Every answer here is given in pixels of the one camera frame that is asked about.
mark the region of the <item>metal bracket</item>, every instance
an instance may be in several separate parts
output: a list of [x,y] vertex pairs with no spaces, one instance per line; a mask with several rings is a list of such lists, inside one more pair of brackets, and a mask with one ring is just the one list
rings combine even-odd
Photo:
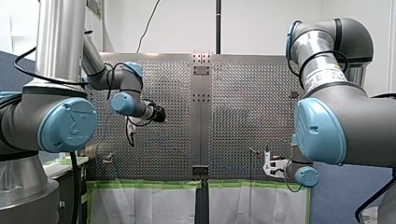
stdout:
[[210,63],[210,54],[192,54],[194,63]]
[[209,66],[194,66],[195,76],[209,76]]
[[209,166],[207,165],[192,166],[192,175],[208,175],[208,174],[209,174]]
[[298,93],[297,91],[291,91],[290,92],[290,98],[291,99],[297,99],[300,96],[300,93]]

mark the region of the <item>light blue joint cap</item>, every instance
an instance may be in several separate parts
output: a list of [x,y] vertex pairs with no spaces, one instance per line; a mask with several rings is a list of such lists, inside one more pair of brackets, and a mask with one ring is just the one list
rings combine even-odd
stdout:
[[305,166],[297,170],[294,179],[303,187],[313,188],[319,182],[319,174],[315,168]]
[[79,150],[90,141],[96,121],[96,111],[86,99],[74,97],[63,100],[41,122],[38,144],[48,152]]
[[[128,62],[128,63],[125,63],[125,64],[127,64],[127,65],[130,66],[132,69],[134,69],[134,71],[137,73],[138,76],[143,77],[143,68],[142,68],[142,66],[140,66],[140,64],[138,64],[138,63],[133,63],[133,62]],[[133,71],[132,71],[129,67],[127,67],[127,66],[123,66],[122,69],[125,69],[125,70],[127,70],[127,71],[129,71],[129,72],[133,72]]]
[[294,129],[301,152],[311,161],[343,163],[347,142],[338,118],[323,102],[306,98],[296,106]]
[[111,108],[117,114],[130,116],[134,113],[134,99],[125,92],[119,92],[111,99]]
[[297,143],[297,136],[296,136],[295,133],[294,133],[293,136],[291,137],[291,146],[292,146],[292,147],[298,146],[298,143]]

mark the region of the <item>blue wall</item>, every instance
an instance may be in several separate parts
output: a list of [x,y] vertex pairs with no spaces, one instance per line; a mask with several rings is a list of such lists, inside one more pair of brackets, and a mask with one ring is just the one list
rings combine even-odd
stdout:
[[[0,51],[0,91],[21,91],[22,86],[32,80],[14,68],[15,58],[15,55]],[[22,60],[20,66],[28,71],[35,70],[35,62],[31,60]],[[40,151],[39,157],[46,162],[58,158],[58,154]]]
[[356,209],[391,179],[391,169],[316,163],[311,224],[357,224]]

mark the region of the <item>pegboard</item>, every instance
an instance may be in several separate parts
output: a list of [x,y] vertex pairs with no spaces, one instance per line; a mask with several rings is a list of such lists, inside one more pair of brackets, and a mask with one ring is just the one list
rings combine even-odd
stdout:
[[[190,57],[152,58],[142,54],[112,54],[104,57],[107,63],[113,65],[128,61],[142,65],[142,98],[163,106],[167,121],[138,127],[134,135],[135,147],[131,147],[126,138],[125,117],[110,111],[107,91],[92,91],[90,96],[97,109],[99,123],[95,134],[97,156],[91,161],[89,179],[191,178]],[[103,163],[103,158],[110,153],[113,162]]]
[[290,157],[298,78],[280,56],[215,55],[211,66],[209,176],[263,179],[265,146]]
[[[167,121],[137,128],[130,147],[124,117],[112,114],[106,91],[92,91],[99,123],[89,179],[191,179],[196,164],[209,166],[209,178],[265,179],[263,158],[251,149],[263,152],[280,139],[269,146],[272,153],[290,156],[298,100],[291,96],[301,92],[283,57],[207,55],[206,73],[195,56],[103,55],[108,63],[143,66],[143,98],[162,105]],[[110,153],[114,161],[103,163]]]

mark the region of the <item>robotic arm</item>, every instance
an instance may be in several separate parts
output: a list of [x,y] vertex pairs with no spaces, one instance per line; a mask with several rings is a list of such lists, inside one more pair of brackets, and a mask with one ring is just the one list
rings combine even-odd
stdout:
[[370,34],[357,21],[291,26],[286,56],[300,65],[299,72],[292,72],[305,97],[295,108],[292,157],[284,170],[303,186],[318,183],[315,169],[301,170],[311,161],[395,166],[396,102],[370,98],[361,87],[373,54]]
[[112,101],[113,110],[123,116],[165,121],[165,111],[161,106],[141,99],[143,89],[143,71],[137,63],[117,63],[108,70],[102,61],[95,45],[88,36],[84,36],[82,68],[90,85],[96,90],[120,90]]
[[[42,150],[74,155],[91,139],[97,114],[84,86],[120,90],[111,100],[120,115],[165,121],[161,106],[141,100],[140,65],[119,63],[107,70],[84,35],[85,11],[86,1],[41,0],[35,71],[17,65],[35,48],[14,63],[35,78],[22,92],[0,92],[0,218],[5,223],[58,223],[59,186],[47,179],[37,154]],[[81,55],[88,82],[81,81]]]

